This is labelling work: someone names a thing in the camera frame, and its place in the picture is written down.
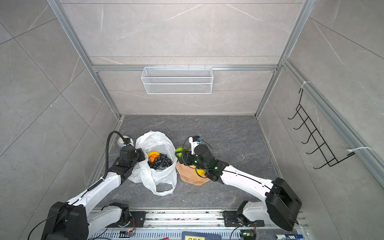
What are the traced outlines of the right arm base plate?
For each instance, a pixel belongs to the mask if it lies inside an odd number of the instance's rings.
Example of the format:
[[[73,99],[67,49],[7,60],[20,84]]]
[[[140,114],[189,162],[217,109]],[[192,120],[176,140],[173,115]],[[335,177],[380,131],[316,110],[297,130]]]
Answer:
[[[225,227],[264,227],[263,220],[249,221],[245,217],[239,217],[236,211],[223,211]]]

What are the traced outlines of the blue yellow box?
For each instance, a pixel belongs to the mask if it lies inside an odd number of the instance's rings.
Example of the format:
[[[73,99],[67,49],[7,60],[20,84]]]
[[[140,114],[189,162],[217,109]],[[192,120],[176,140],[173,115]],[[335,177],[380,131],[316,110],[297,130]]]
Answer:
[[[222,240],[221,235],[195,233],[195,232],[182,232],[182,240]]]

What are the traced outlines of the small white round clock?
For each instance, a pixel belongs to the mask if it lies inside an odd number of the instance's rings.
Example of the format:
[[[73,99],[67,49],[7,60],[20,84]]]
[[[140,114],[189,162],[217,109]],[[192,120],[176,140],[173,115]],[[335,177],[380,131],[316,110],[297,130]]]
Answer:
[[[134,146],[134,141],[128,136],[123,136],[117,139],[117,145],[119,148]]]

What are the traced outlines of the yellow fake lemon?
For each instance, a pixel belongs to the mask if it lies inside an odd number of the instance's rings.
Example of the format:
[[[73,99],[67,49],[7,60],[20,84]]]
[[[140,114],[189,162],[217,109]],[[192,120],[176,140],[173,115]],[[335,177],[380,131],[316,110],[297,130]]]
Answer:
[[[199,170],[199,169],[195,169],[196,173],[201,176],[201,177],[205,177],[205,171],[204,170]]]

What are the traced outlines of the pink scalloped plate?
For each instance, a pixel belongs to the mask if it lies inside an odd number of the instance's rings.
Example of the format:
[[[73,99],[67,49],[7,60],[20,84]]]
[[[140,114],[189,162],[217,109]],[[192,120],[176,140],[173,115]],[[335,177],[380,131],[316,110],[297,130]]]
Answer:
[[[196,185],[196,186],[201,186],[210,181],[210,179],[206,177],[199,176],[196,173],[195,168],[191,168],[191,167],[182,165],[180,163],[176,163],[176,169],[181,179],[186,183]]]

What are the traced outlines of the orange fake fruit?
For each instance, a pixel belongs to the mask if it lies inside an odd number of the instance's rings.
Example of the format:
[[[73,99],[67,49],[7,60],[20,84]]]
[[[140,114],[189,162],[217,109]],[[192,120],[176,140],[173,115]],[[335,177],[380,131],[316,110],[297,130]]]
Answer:
[[[153,163],[159,156],[153,155],[149,157],[149,161]]]

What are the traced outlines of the yellow fake banana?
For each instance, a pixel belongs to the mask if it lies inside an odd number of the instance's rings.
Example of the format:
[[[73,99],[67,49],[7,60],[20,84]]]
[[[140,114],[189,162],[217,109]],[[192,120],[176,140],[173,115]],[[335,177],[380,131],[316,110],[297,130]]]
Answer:
[[[159,156],[160,153],[159,153],[159,152],[149,152],[149,153],[148,153],[148,156],[149,156],[149,157],[150,157],[150,156],[153,156],[153,155]]]

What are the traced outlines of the green textured fake fruit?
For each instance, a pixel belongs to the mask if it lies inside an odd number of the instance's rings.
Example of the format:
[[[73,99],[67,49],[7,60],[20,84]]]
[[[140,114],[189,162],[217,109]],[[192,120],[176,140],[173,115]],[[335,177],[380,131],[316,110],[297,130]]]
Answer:
[[[183,155],[183,152],[186,151],[187,149],[185,147],[179,147],[175,151],[175,156],[180,159]]]

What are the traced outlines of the dark fake grape bunch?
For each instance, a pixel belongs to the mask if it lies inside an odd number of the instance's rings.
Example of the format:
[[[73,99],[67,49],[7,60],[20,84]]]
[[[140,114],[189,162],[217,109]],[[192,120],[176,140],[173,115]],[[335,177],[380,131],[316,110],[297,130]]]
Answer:
[[[148,164],[151,169],[164,170],[173,164],[173,160],[165,154],[160,154],[160,156],[153,163],[148,161]]]

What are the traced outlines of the green circuit board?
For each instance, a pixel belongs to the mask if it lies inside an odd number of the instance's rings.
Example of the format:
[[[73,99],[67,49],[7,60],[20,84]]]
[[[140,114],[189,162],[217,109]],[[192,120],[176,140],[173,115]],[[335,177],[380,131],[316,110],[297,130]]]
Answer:
[[[252,230],[241,230],[240,231],[240,239],[241,240],[255,240],[256,233]]]

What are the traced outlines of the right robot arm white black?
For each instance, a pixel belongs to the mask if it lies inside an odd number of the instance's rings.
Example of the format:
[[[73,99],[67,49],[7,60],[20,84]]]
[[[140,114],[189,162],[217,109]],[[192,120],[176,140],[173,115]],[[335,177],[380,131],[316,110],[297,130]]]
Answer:
[[[262,179],[236,169],[215,158],[211,146],[199,136],[188,137],[186,141],[190,148],[182,146],[175,151],[181,165],[196,174],[204,171],[200,178],[236,187],[259,199],[258,202],[243,201],[237,209],[236,219],[242,226],[269,219],[279,228],[292,231],[298,224],[302,201],[284,179]]]

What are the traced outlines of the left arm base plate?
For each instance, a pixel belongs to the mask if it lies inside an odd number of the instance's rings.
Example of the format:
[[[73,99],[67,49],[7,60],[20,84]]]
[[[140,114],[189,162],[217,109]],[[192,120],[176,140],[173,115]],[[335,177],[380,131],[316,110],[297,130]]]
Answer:
[[[143,228],[145,219],[146,219],[146,212],[145,211],[137,211],[137,212],[130,212],[130,218],[121,224],[118,224],[120,228]]]

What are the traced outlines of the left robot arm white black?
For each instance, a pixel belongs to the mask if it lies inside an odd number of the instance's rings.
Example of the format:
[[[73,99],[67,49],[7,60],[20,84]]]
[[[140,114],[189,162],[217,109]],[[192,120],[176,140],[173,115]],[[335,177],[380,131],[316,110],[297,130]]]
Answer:
[[[127,145],[109,168],[107,175],[67,202],[57,202],[49,210],[42,234],[43,240],[86,240],[101,229],[116,224],[125,227],[132,222],[129,206],[111,203],[92,214],[95,206],[119,187],[132,174],[134,166],[146,159],[142,149]]]

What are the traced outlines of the white plastic bag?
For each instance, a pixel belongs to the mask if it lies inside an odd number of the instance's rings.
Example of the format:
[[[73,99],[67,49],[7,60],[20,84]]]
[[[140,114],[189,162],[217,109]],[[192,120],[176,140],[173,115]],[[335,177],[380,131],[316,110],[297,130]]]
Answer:
[[[167,196],[177,185],[175,147],[162,132],[149,131],[136,140],[135,147],[144,152],[145,159],[137,163],[129,180],[142,183],[156,196]]]

